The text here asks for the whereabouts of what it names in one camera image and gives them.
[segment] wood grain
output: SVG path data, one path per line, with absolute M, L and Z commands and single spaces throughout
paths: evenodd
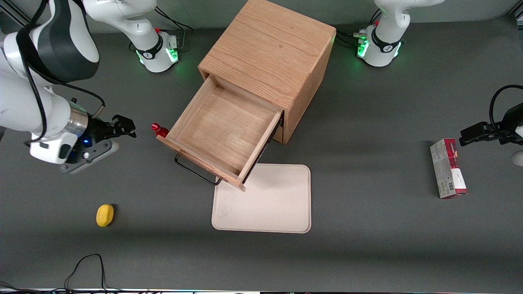
M 182 144 L 176 141 L 166 139 L 160 135 L 156 136 L 156 139 L 169 146 L 171 149 L 173 149 L 183 157 L 189 159 L 193 163 L 205 169 L 209 173 L 221 178 L 222 180 L 245 192 L 245 186 L 242 184 L 241 181 L 237 179 L 237 176 L 228 172 L 226 169 L 221 168 L 219 164 L 206 159 L 205 157 L 199 155 L 196 152 L 193 152 L 191 149 L 187 148 L 186 146 L 183 146 Z
M 282 112 L 209 76 L 161 141 L 168 141 L 185 158 L 240 188 Z
M 266 0 L 249 0 L 198 66 L 284 110 L 287 143 L 319 87 L 336 29 Z
M 294 100 L 292 107 L 286 111 L 285 123 L 283 124 L 283 144 L 287 144 L 287 142 L 289 142 L 289 139 L 296 129 L 298 122 L 300 122 L 301 117 L 307 110 L 307 106 L 309 106 L 309 103 L 312 100 L 312 97 L 314 97 L 314 94 L 316 94 L 316 91 L 323 81 L 323 76 L 325 75 L 325 69 L 327 68 L 327 63 L 331 55 L 333 43 L 334 36 L 332 38 L 332 42 L 327 47 L 325 47 L 324 51 L 321 53 L 320 58 L 314 66 L 311 74 L 309 74 L 307 81 L 303 84 L 303 88 L 300 90 L 296 100 Z

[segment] red bottle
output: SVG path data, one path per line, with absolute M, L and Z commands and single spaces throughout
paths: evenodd
M 151 129 L 156 133 L 156 135 L 160 135 L 162 137 L 166 137 L 167 134 L 169 134 L 169 130 L 167 130 L 166 128 L 160 126 L 158 123 L 153 123 L 151 125 Z

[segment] black metal handle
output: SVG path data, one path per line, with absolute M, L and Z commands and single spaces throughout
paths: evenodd
M 207 184 L 209 184 L 209 185 L 211 185 L 211 186 L 216 186 L 217 184 L 219 184 L 219 183 L 222 181 L 221 178 L 219 178 L 218 181 L 216 181 L 216 182 L 211 182 L 211 181 L 209 181 L 208 179 L 204 178 L 203 176 L 201 176 L 201 175 L 198 174 L 197 172 L 195 172 L 195 171 L 193 171 L 192 169 L 190 169 L 190 168 L 184 166 L 183 164 L 181 164 L 181 163 L 178 161 L 178 158 L 180 158 L 180 154 L 179 154 L 179 153 L 176 153 L 176 156 L 174 157 L 174 162 L 176 162 L 177 165 L 183 167 L 183 169 L 185 169 L 186 171 L 192 173 L 193 175 L 195 175 L 195 176 L 201 178 L 202 180 L 204 180 L 205 182 L 207 182 Z

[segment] open drawer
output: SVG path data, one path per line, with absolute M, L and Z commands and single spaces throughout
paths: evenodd
M 274 135 L 282 113 L 281 108 L 210 75 L 169 134 L 156 138 L 245 191 L 243 183 Z

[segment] cardboard box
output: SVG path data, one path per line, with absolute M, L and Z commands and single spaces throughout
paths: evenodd
M 451 199 L 467 194 L 467 187 L 458 165 L 456 140 L 442 139 L 430 147 L 430 153 L 438 181 L 439 198 Z

